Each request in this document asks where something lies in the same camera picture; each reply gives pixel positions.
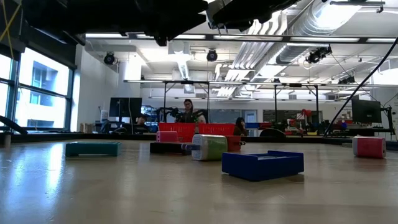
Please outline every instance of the teal box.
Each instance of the teal box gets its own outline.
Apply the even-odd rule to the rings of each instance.
[[[79,156],[79,154],[107,154],[118,156],[121,154],[120,142],[70,142],[67,143],[65,156]]]

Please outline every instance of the woman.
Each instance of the woman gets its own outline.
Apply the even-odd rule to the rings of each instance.
[[[248,135],[248,131],[244,128],[244,119],[237,118],[235,122],[234,128],[234,136],[242,136],[245,137]]]
[[[203,115],[196,115],[193,113],[193,103],[192,100],[184,100],[185,111],[180,119],[181,123],[206,123],[206,118]]]

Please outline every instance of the black monitor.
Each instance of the black monitor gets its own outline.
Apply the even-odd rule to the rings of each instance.
[[[360,123],[381,123],[381,106],[378,101],[351,100],[353,121]]]
[[[118,117],[119,122],[122,122],[122,117],[131,117],[130,122],[134,123],[136,117],[141,115],[141,104],[142,98],[111,98],[109,116]]]

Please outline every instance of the pink box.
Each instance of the pink box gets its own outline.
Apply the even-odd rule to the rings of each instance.
[[[176,131],[156,132],[156,142],[177,142],[178,134]]]
[[[386,140],[379,137],[353,138],[354,155],[358,157],[372,157],[382,159],[386,156]]]

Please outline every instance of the long hair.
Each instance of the long hair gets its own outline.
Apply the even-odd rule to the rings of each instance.
[[[236,119],[236,122],[235,122],[235,125],[236,125],[241,131],[244,130],[244,127],[243,127],[243,125],[242,125],[242,121],[244,122],[244,119],[243,119],[243,118],[237,118],[237,119]]]
[[[190,103],[191,103],[191,110],[190,110],[190,112],[193,113],[193,103],[192,103],[192,100],[186,99],[186,100],[184,100],[184,104],[185,104],[186,102],[190,102]]]

